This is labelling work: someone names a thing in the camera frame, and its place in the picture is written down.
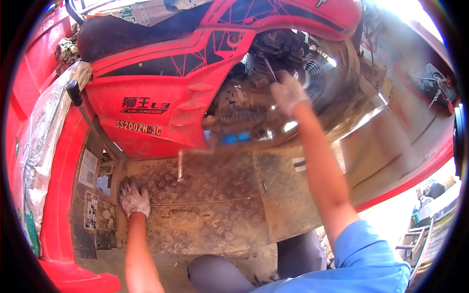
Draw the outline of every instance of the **black seat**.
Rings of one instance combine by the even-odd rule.
[[[181,38],[197,28],[210,5],[182,10],[152,27],[112,15],[91,17],[78,33],[78,53],[83,61],[92,62],[128,49]]]

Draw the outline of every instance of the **black handle grip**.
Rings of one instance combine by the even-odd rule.
[[[82,93],[80,92],[80,87],[78,86],[78,81],[75,79],[69,81],[67,83],[67,93],[70,96],[70,99],[72,99],[72,103],[78,107],[82,104],[83,99],[82,99]]]

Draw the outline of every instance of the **qr code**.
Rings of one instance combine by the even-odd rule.
[[[93,181],[94,181],[94,174],[88,171],[86,174],[86,182],[93,184]]]

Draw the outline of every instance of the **white work glove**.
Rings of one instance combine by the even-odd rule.
[[[293,109],[302,101],[310,101],[299,81],[285,70],[275,72],[280,83],[273,83],[270,92],[280,109],[292,117]]]
[[[138,190],[137,179],[135,176],[125,177],[119,185],[119,201],[122,208],[129,218],[131,213],[140,212],[148,218],[150,214],[150,198],[148,196],[148,187],[143,184]]]

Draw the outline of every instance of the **gray pants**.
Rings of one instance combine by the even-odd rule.
[[[316,231],[277,243],[277,272],[280,279],[325,270],[327,256]],[[256,289],[226,257],[202,255],[189,263],[187,276],[200,293],[247,293]]]

